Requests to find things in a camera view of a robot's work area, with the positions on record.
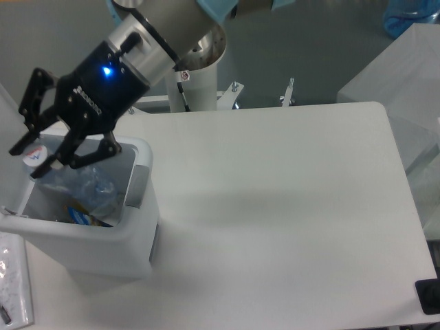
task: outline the white plastic container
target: white plastic container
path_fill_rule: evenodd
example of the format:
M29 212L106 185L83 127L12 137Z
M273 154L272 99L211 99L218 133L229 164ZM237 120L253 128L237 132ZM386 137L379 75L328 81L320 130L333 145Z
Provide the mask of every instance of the white plastic container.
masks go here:
M15 116L13 101L0 85L0 206L29 218L0 213L0 231L20 234L38 249L70 270L94 274L141 278L151 272L159 209L151 183L153 154L143 140L116 137L122 153L99 165L124 194L113 213L112 228L55 222L65 217L69 197L35 186L21 168L21 157L8 149L18 141L24 125ZM62 139L65 130L48 129L45 136ZM100 137L86 139L84 153L95 150Z

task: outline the blue led light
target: blue led light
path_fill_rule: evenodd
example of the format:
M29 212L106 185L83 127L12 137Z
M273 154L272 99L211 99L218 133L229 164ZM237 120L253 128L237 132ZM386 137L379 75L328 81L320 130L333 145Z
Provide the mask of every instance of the blue led light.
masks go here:
M113 70L108 67L103 67L102 70L104 71L106 77L111 76L111 74L113 73Z

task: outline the white tabletop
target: white tabletop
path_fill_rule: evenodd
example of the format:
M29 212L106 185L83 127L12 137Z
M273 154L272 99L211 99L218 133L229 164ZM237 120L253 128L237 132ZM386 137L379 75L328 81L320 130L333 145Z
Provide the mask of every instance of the white tabletop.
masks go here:
M69 273L28 244L35 329L440 320L417 299L435 271L379 104L126 115L116 133L155 156L154 274Z

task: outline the robotic arm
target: robotic arm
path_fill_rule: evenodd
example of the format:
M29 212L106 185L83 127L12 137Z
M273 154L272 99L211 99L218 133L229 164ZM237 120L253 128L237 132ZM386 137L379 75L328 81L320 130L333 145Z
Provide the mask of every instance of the robotic arm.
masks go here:
M71 73L59 79L35 69L19 106L29 130L11 149L20 155L41 131L62 120L69 128L54 155L32 174L44 176L58 162L80 168L122 151L113 136L116 122L150 86L225 17L292 0L113 0L122 23ZM40 112L45 92L56 88L54 104ZM88 135L103 134L98 150L75 154Z

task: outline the gray floor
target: gray floor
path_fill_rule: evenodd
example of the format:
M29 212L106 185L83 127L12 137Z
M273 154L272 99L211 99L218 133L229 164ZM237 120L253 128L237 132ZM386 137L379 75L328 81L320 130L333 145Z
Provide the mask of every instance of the gray floor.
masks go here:
M219 89L245 85L244 107L278 104L291 76L300 105L336 93L392 40L382 29L385 0L297 0L225 24L228 52ZM19 102L35 67L62 76L113 29L105 0L0 2L0 83ZM165 94L164 84L150 95Z

